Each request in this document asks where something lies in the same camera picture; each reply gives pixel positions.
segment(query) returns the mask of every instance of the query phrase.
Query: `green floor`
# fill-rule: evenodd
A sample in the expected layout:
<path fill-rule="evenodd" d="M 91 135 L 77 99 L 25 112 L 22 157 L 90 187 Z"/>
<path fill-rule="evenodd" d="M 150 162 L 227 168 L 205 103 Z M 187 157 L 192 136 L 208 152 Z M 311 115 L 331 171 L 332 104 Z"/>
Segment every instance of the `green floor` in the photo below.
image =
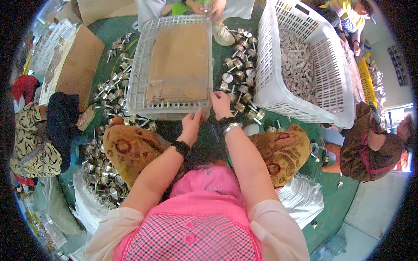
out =
<path fill-rule="evenodd" d="M 250 29 L 254 36 L 257 35 L 257 26 L 258 21 L 261 17 L 262 9 L 255 7 L 252 13 L 251 20 L 243 20 L 240 18 L 229 18 L 226 20 L 225 24 L 229 28 L 245 28 Z M 115 63 L 115 58 L 111 62 L 106 63 L 107 59 L 107 50 L 110 49 L 110 46 L 117 37 L 125 35 L 126 32 L 133 32 L 131 25 L 134 21 L 137 20 L 137 17 L 117 17 L 109 18 L 104 20 L 99 20 L 89 26 L 89 29 L 105 43 L 105 49 L 103 52 L 102 59 L 97 67 L 96 76 L 94 78 L 94 86 L 92 92 L 97 91 L 95 85 L 100 81 L 105 81 L 109 78 L 112 71 L 112 67 Z M 138 38 L 139 34 L 133 34 L 130 38 L 130 42 Z M 213 58 L 214 58 L 214 67 L 213 67 L 213 83 L 214 86 L 218 86 L 221 82 L 221 75 L 224 73 L 222 70 L 222 59 L 232 54 L 231 47 L 223 47 L 218 45 L 213 41 Z M 307 124 L 295 119 L 292 119 L 291 122 L 287 120 L 286 117 L 280 114 L 275 114 L 268 112 L 266 117 L 263 119 L 264 125 L 260 128 L 260 131 L 263 131 L 263 128 L 269 125 L 275 125 L 275 120 L 279 119 L 283 127 L 287 128 L 290 124 L 298 124 L 301 126 L 307 133 L 308 138 L 315 142 L 320 143 L 319 137 L 321 136 L 321 128 L 319 124 Z M 104 122 L 101 110 L 97 110 L 96 117 L 94 121 L 90 124 L 86 134 L 89 136 L 93 135 L 94 127 L 100 126 Z M 243 120 L 244 124 L 248 124 L 248 120 Z M 165 127 L 174 128 L 179 132 L 181 125 L 177 124 L 168 124 L 160 123 L 160 128 Z M 208 124 L 202 126 L 199 132 L 199 142 L 196 144 L 196 147 L 199 151 L 213 151 L 218 150 L 219 153 L 224 153 L 222 145 L 218 144 L 216 139 L 212 135 L 212 131 Z M 305 165 L 300 169 L 300 172 L 304 175 L 314 177 L 315 171 L 319 169 L 318 163 L 315 163 L 313 158 L 310 157 Z M 322 173 L 321 170 L 318 170 L 318 173 L 315 177 L 316 180 L 322 184 L 322 193 L 324 196 L 324 210 L 316 217 L 318 226 L 316 229 L 313 229 L 311 225 L 306 226 L 303 229 L 303 233 L 308 244 L 309 252 L 313 251 L 314 248 L 320 244 L 324 239 L 330 235 L 336 233 L 343 222 L 345 215 L 354 199 L 354 195 L 357 191 L 359 185 L 358 182 L 355 182 L 349 178 L 340 177 L 339 174 L 331 173 Z M 342 180 L 344 185 L 341 188 L 337 188 L 337 183 Z"/>

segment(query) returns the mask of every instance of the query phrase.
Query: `floor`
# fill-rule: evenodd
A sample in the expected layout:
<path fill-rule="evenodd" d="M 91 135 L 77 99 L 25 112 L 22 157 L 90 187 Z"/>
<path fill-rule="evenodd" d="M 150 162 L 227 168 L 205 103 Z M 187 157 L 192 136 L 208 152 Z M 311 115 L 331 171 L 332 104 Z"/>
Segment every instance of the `floor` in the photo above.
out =
<path fill-rule="evenodd" d="M 256 36 L 258 21 L 261 17 L 262 11 L 263 10 L 261 8 L 255 7 L 251 20 L 229 18 L 226 20 L 225 24 L 229 28 L 239 27 L 250 29 L 253 35 Z M 103 56 L 97 67 L 96 76 L 94 78 L 92 93 L 97 91 L 97 88 L 95 87 L 97 83 L 105 81 L 110 77 L 112 67 L 115 63 L 115 59 L 106 63 L 107 50 L 110 49 L 112 42 L 115 41 L 117 37 L 125 35 L 126 32 L 133 32 L 131 25 L 136 19 L 137 18 L 135 16 L 109 18 L 96 21 L 89 26 L 89 29 L 105 43 Z M 133 34 L 130 38 L 130 42 L 138 37 L 138 33 Z M 220 84 L 221 75 L 224 73 L 222 71 L 222 59 L 230 56 L 232 53 L 231 47 L 223 47 L 213 41 L 214 86 L 218 86 Z M 306 131 L 308 138 L 311 141 L 320 143 L 319 137 L 323 134 L 319 124 L 307 124 L 295 119 L 291 119 L 291 122 L 289 122 L 287 117 L 270 111 L 267 112 L 262 121 L 264 124 L 260 127 L 260 132 L 267 128 L 267 126 L 275 126 L 275 121 L 277 119 L 280 120 L 282 127 L 285 128 L 289 127 L 290 124 L 298 124 Z M 98 109 L 93 122 L 85 131 L 86 135 L 92 137 L 94 127 L 98 127 L 104 124 L 104 122 L 105 119 L 102 116 L 102 111 Z M 247 125 L 250 122 L 244 118 L 243 123 L 244 125 Z M 181 132 L 180 122 L 158 122 L 158 125 L 161 129 L 160 133 L 168 141 L 175 139 L 176 135 L 179 135 Z M 214 137 L 210 123 L 206 123 L 201 127 L 199 131 L 199 142 L 195 146 L 195 151 L 199 152 L 199 155 L 196 156 L 194 161 L 209 160 L 213 162 L 216 158 L 226 156 L 223 141 L 219 141 Z M 316 229 L 313 229 L 311 225 L 308 225 L 302 230 L 306 238 L 309 252 L 313 251 L 314 248 L 323 240 L 326 240 L 329 236 L 336 233 L 340 229 L 359 185 L 358 182 L 346 177 L 341 177 L 339 174 L 322 173 L 318 166 L 319 164 L 314 161 L 313 157 L 310 157 L 305 165 L 300 169 L 300 173 L 310 176 L 311 178 L 315 178 L 315 180 L 321 183 L 324 197 L 324 210 L 316 217 L 318 226 Z M 67 200 L 71 205 L 74 205 L 74 190 L 67 187 L 67 184 L 71 184 L 70 179 L 72 178 L 72 171 L 67 171 L 60 176 Z M 341 180 L 344 182 L 344 185 L 338 188 L 337 184 Z"/>

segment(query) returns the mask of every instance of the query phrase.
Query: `metal scrap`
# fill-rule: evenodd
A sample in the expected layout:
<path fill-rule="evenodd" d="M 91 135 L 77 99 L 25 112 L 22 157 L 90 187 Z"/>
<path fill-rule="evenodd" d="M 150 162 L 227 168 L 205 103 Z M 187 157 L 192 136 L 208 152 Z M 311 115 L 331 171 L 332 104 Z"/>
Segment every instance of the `metal scrap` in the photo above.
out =
<path fill-rule="evenodd" d="M 309 45 L 294 32 L 279 27 L 282 76 L 296 97 L 314 105 L 320 102 L 314 83 L 313 58 Z"/>

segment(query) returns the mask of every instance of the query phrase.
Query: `dark hair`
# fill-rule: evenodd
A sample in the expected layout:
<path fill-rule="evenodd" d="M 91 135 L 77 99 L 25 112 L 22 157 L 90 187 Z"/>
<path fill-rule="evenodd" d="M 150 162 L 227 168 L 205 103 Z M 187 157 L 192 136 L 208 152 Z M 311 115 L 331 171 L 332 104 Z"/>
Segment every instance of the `dark hair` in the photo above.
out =
<path fill-rule="evenodd" d="M 369 15 L 373 14 L 373 7 L 370 4 L 369 1 L 367 0 L 360 0 L 360 4 L 362 4 L 364 6 L 364 8 L 366 9 L 366 11 L 369 13 Z"/>
<path fill-rule="evenodd" d="M 407 124 L 408 132 L 409 132 L 409 137 L 405 141 L 405 148 L 408 152 L 412 152 L 412 147 L 413 147 L 414 138 L 415 138 L 415 125 L 414 125 L 414 120 L 412 119 L 412 116 L 410 114 L 406 116 L 406 121 L 407 121 L 406 124 Z"/>

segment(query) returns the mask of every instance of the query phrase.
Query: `white sleeve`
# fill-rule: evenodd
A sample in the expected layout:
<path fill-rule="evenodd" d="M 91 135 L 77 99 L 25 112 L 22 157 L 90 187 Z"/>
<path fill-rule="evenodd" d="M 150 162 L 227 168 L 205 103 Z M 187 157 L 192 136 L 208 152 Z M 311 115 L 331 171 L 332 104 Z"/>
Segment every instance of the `white sleeve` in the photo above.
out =
<path fill-rule="evenodd" d="M 137 229 L 144 215 L 133 208 L 116 208 L 99 223 L 99 227 L 84 248 L 84 259 L 111 261 L 116 246 Z"/>
<path fill-rule="evenodd" d="M 250 229 L 263 245 L 263 260 L 309 260 L 305 237 L 277 200 L 265 200 L 248 214 Z"/>

